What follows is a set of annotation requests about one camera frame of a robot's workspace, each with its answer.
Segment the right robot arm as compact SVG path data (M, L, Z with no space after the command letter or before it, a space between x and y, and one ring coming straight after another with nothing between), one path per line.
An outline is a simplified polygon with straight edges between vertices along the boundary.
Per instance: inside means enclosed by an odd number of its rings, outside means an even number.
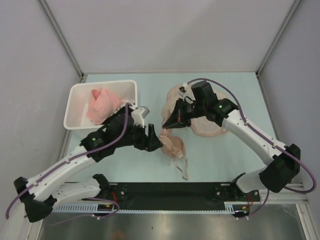
M239 105L228 98L218 99L211 84L205 80L191 85L194 99L179 98L173 112L163 123L164 129L190 127L193 119L206 117L219 127L233 133L249 146L262 160L265 167L253 172L242 173L233 181L231 196L242 201L253 190L268 189L280 192L300 172L301 150L259 134L241 113Z

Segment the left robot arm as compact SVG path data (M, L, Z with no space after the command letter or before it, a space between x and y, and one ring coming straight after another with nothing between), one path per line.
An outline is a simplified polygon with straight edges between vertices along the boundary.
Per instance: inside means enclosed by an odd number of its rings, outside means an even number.
M146 152L160 149L163 144L156 136L154 125L145 126L149 112L146 106L126 103L107 118L106 124L82 139L69 155L34 177L17 178L14 186L17 199L24 204L25 218L35 223L61 205L107 199L111 185L103 174L78 183L66 183L66 180L113 155L119 148L134 147Z

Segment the beige lace bra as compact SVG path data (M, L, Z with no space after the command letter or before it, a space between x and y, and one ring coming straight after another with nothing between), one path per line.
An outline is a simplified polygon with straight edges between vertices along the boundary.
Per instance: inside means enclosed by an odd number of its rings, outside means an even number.
M162 152L173 159L175 167L184 180L189 180L186 147L179 136L172 135L171 129L162 129L158 138L162 142Z

